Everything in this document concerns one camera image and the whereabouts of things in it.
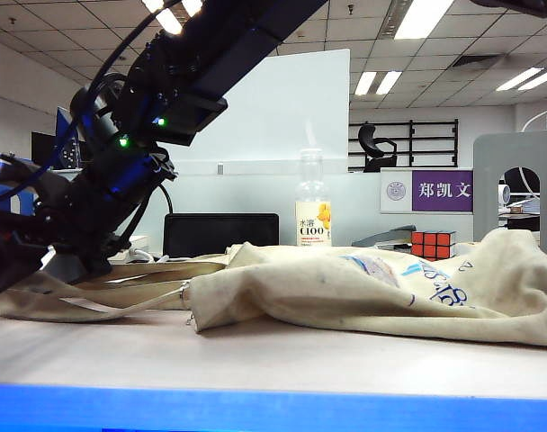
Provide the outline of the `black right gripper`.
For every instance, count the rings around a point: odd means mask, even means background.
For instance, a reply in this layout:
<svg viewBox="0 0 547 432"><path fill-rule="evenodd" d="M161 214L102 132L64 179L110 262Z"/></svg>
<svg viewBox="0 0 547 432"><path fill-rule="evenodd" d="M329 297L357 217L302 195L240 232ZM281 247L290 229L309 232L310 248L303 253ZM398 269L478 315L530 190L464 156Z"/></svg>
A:
<svg viewBox="0 0 547 432"><path fill-rule="evenodd" d="M0 232L0 293L41 268L62 282L83 282L112 271L108 258L128 240L114 234L139 206L136 177L42 177L28 243Z"/></svg>

